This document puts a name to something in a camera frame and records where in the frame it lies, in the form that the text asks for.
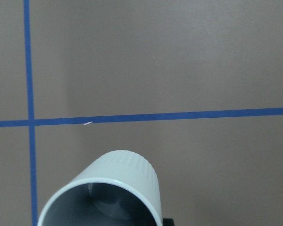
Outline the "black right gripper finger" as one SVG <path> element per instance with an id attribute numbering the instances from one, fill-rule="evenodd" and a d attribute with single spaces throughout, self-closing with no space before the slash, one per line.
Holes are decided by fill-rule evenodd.
<path id="1" fill-rule="evenodd" d="M 163 226 L 175 226 L 172 218 L 163 218 Z"/>

